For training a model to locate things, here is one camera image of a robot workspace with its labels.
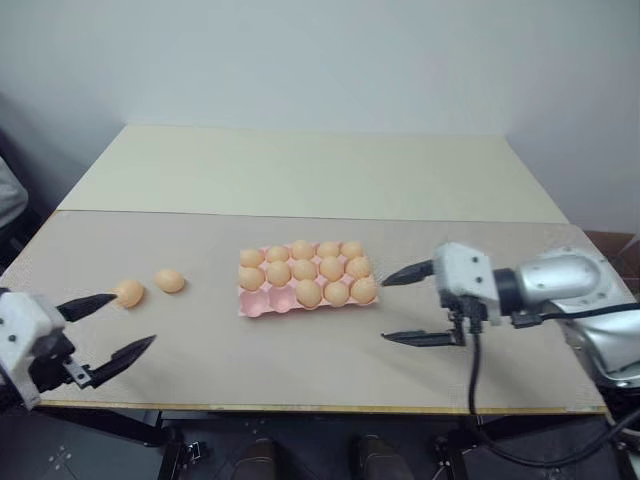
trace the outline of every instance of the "person's foot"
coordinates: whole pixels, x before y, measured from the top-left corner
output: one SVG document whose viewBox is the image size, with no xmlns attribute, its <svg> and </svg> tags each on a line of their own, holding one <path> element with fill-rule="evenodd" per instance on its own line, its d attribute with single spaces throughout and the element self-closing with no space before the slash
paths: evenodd
<svg viewBox="0 0 640 480">
<path fill-rule="evenodd" d="M 249 445 L 240 460 L 231 480 L 275 480 L 276 446 L 268 438 L 261 438 Z"/>
<path fill-rule="evenodd" d="M 409 465 L 377 435 L 358 442 L 358 477 L 363 480 L 414 480 Z"/>
</svg>

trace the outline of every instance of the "floor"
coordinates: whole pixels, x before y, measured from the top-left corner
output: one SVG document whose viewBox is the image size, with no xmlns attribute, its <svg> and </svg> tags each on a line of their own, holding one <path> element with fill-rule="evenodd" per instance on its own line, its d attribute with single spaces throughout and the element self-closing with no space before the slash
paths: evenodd
<svg viewBox="0 0 640 480">
<path fill-rule="evenodd" d="M 125 412 L 145 419 L 144 411 Z M 385 438 L 406 458 L 416 480 L 430 480 L 438 470 L 430 440 L 455 427 L 450 418 L 434 416 L 192 414 L 185 419 L 188 415 L 182 412 L 167 416 L 168 424 L 180 425 L 187 442 L 204 441 L 210 450 L 206 460 L 183 473 L 185 480 L 230 479 L 242 450 L 260 437 L 273 438 L 283 447 L 283 478 L 346 480 L 350 478 L 350 441 L 370 433 Z M 603 422 L 596 418 L 510 440 L 504 446 L 522 456 L 552 459 L 575 451 L 603 429 Z M 619 478 L 610 447 L 561 470 L 520 467 L 484 449 L 468 452 L 465 459 L 471 480 Z M 14 412 L 0 417 L 2 479 L 155 479 L 161 461 L 160 449 L 132 444 L 42 414 Z M 446 478 L 446 472 L 437 477 Z"/>
</svg>

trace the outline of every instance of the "table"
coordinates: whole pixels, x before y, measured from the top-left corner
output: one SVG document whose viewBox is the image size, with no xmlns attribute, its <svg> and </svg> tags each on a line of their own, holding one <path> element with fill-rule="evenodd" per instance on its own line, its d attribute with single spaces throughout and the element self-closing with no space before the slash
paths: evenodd
<svg viewBox="0 0 640 480">
<path fill-rule="evenodd" d="M 252 173 L 246 185 L 253 193 L 238 195 L 238 185 L 245 185 L 241 174 L 253 172 L 263 153 L 277 168 Z M 317 165 L 321 157 L 333 159 L 328 173 L 305 176 L 296 169 L 300 158 Z M 363 172 L 371 158 L 374 186 L 359 180 L 348 189 L 345 177 L 335 174 L 338 168 Z M 265 186 L 280 174 L 304 202 L 268 195 L 272 189 Z M 307 202 L 299 186 L 304 178 L 307 190 L 323 178 L 336 188 L 323 201 Z M 345 203 L 354 197 L 361 200 Z M 316 218 L 292 218 L 300 215 Z M 547 248 L 593 248 L 566 224 L 500 137 L 127 127 L 1 283 L 62 302 L 138 278 L 149 288 L 139 308 L 109 306 L 66 332 L 82 361 L 92 365 L 134 339 L 158 333 L 158 340 L 133 368 L 100 389 L 60 388 L 45 395 L 46 404 L 466 412 L 470 350 L 416 349 L 379 336 L 449 327 L 430 281 L 384 289 L 375 307 L 237 317 L 230 281 L 236 252 L 301 236 L 362 239 L 379 278 L 428 257 L 444 241 L 471 242 L 494 257 L 496 268 Z M 150 279 L 164 266 L 185 273 L 189 286 L 183 294 L 153 289 Z M 555 325 L 487 328 L 484 341 L 481 412 L 603 409 Z"/>
</svg>

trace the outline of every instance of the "egg carton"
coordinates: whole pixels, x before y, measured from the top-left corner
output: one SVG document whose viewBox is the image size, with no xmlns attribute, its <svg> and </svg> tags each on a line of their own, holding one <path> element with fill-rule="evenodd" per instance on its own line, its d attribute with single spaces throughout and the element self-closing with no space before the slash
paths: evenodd
<svg viewBox="0 0 640 480">
<path fill-rule="evenodd" d="M 318 245 L 320 245 L 320 242 L 316 242 L 316 243 L 311 242 L 311 245 L 313 245 L 313 248 L 315 251 Z M 289 251 L 289 259 L 285 263 L 289 266 L 289 269 L 293 271 L 293 265 L 296 262 L 296 260 L 291 257 L 291 244 L 286 244 L 283 246 L 287 248 L 287 250 Z M 284 286 L 276 287 L 274 285 L 271 285 L 269 281 L 266 279 L 267 267 L 269 265 L 269 262 L 266 261 L 266 254 L 270 248 L 271 246 L 257 249 L 261 251 L 262 254 L 265 256 L 265 261 L 263 261 L 258 267 L 256 267 L 262 270 L 263 273 L 265 274 L 265 282 L 262 284 L 262 286 L 255 291 L 246 290 L 238 286 L 238 299 L 240 302 L 240 306 L 238 309 L 239 316 L 255 318 L 269 312 L 287 313 L 290 310 L 298 310 L 298 309 L 315 310 L 317 308 L 327 307 L 327 306 L 332 308 L 340 308 L 340 307 L 333 307 L 324 298 L 324 287 L 327 283 L 330 283 L 330 281 L 320 273 L 320 262 L 322 262 L 322 258 L 317 254 L 310 259 L 310 261 L 315 264 L 316 271 L 318 273 L 316 279 L 313 281 L 320 287 L 322 292 L 322 299 L 320 300 L 320 303 L 318 303 L 315 307 L 309 308 L 309 307 L 306 307 L 305 305 L 302 305 L 300 302 L 298 302 L 298 299 L 296 298 L 296 286 L 298 285 L 298 283 L 300 283 L 300 281 L 297 280 L 293 276 L 293 274 L 291 275 L 291 279 Z M 362 256 L 366 257 L 366 252 L 364 252 L 364 250 L 362 252 Z M 343 268 L 346 269 L 346 265 L 349 262 L 349 259 L 342 254 L 340 254 L 337 258 L 342 262 Z M 345 283 L 349 288 L 349 291 L 351 291 L 351 286 L 356 281 L 356 278 L 352 277 L 345 271 L 344 275 L 336 281 Z M 347 299 L 345 305 L 367 306 L 377 302 L 378 302 L 378 295 L 376 295 L 373 298 L 373 300 L 367 303 L 359 303 L 357 300 L 355 300 L 350 296 Z"/>
</svg>

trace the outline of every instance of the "black cable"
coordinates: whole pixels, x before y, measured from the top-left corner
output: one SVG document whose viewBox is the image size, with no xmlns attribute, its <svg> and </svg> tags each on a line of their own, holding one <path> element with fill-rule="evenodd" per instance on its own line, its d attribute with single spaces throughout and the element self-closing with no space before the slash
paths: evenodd
<svg viewBox="0 0 640 480">
<path fill-rule="evenodd" d="M 468 401 L 469 401 L 469 411 L 471 415 L 477 415 L 476 410 L 476 389 L 478 387 L 478 376 L 480 374 L 480 356 L 482 353 L 482 349 L 480 347 L 480 334 L 473 334 L 473 365 L 471 367 L 471 378 L 469 380 L 469 391 L 468 391 Z M 502 449 L 494 440 L 489 438 L 489 436 L 482 431 L 478 426 L 474 423 L 473 430 L 474 433 L 489 447 L 493 453 L 498 455 L 499 457 L 504 458 L 505 460 L 509 460 L 510 462 L 517 463 L 518 465 L 523 465 L 525 467 L 533 467 L 533 468 L 560 468 L 570 465 L 572 463 L 577 463 L 585 458 L 593 455 L 598 450 L 600 450 L 606 443 L 610 442 L 614 437 L 616 437 L 622 430 L 635 423 L 640 419 L 640 408 L 634 410 L 633 412 L 626 415 L 622 420 L 620 420 L 615 427 L 611 430 L 604 432 L 603 434 L 596 437 L 591 443 L 587 444 L 582 450 L 575 452 L 566 457 L 558 458 L 556 460 L 551 460 L 548 462 L 538 461 L 538 460 L 530 460 L 526 458 L 517 457 L 505 450 Z"/>
<path fill-rule="evenodd" d="M 623 303 L 622 305 L 613 305 L 611 307 L 596 308 L 595 310 L 584 310 L 575 313 L 544 313 L 540 315 L 542 320 L 563 320 L 596 317 L 598 315 L 607 315 L 609 313 L 628 312 L 630 310 L 640 310 L 640 303 Z"/>
</svg>

